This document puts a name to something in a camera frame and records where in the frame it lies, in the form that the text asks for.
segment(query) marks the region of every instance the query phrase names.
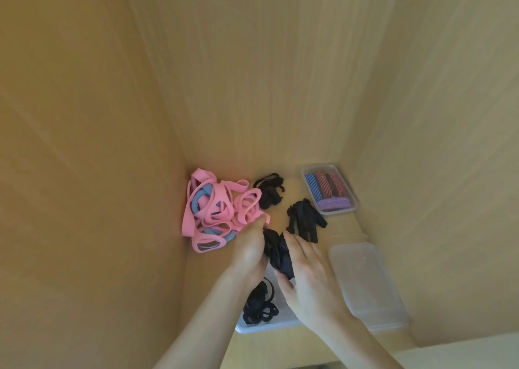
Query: pink strap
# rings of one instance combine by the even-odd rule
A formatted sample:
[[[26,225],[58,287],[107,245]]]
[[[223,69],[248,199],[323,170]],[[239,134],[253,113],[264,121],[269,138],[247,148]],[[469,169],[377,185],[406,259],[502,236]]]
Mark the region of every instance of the pink strap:
[[[205,185],[211,184],[213,190],[210,196],[198,196],[198,212],[193,214],[191,202],[196,193]],[[260,210],[259,199],[260,189],[249,188],[249,182],[241,179],[238,182],[221,181],[218,183],[217,177],[207,170],[198,168],[191,175],[187,183],[186,197],[187,204],[184,210],[182,221],[182,235],[191,237],[191,245],[197,253],[204,253],[225,246],[225,236],[232,230],[240,231],[248,223],[256,220],[264,212]],[[232,192],[242,193],[235,199]],[[220,234],[207,234],[206,228],[214,228],[221,231]],[[211,242],[218,243],[214,248],[201,250],[199,244]]]

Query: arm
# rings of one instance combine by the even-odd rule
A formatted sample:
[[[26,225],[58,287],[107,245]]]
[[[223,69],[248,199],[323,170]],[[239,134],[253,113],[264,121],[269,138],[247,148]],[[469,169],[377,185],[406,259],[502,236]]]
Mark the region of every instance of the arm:
[[[240,232],[231,264],[155,369],[220,367],[243,306],[265,275],[264,223],[259,217]]]
[[[400,364],[354,317],[328,262],[315,243],[284,232],[296,285],[276,273],[279,287],[297,318],[314,331],[350,369],[399,369]]]

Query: person's right hand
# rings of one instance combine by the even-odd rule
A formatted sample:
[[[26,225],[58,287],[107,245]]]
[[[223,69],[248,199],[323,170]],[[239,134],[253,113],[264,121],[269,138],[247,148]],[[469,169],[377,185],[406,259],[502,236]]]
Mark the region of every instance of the person's right hand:
[[[296,285],[276,271],[279,287],[297,318],[320,335],[327,327],[344,324],[351,314],[328,262],[315,243],[283,232],[289,248]]]

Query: person's left hand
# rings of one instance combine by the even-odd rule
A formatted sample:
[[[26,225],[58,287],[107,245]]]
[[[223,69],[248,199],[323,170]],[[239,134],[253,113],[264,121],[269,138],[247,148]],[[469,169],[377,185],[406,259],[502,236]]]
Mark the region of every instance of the person's left hand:
[[[244,227],[236,239],[231,266],[236,269],[239,276],[244,278],[250,291],[263,280],[267,269],[268,258],[263,254],[265,248],[263,226],[266,219],[265,215],[258,217]]]

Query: wooden wall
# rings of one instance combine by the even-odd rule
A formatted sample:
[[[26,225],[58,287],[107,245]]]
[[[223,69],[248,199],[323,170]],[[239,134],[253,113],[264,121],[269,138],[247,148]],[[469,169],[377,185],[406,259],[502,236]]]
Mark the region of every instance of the wooden wall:
[[[129,0],[189,166],[338,160],[395,0]]]
[[[151,367],[185,161],[125,0],[0,0],[0,367]]]
[[[420,345],[519,330],[519,0],[398,0],[342,167]]]

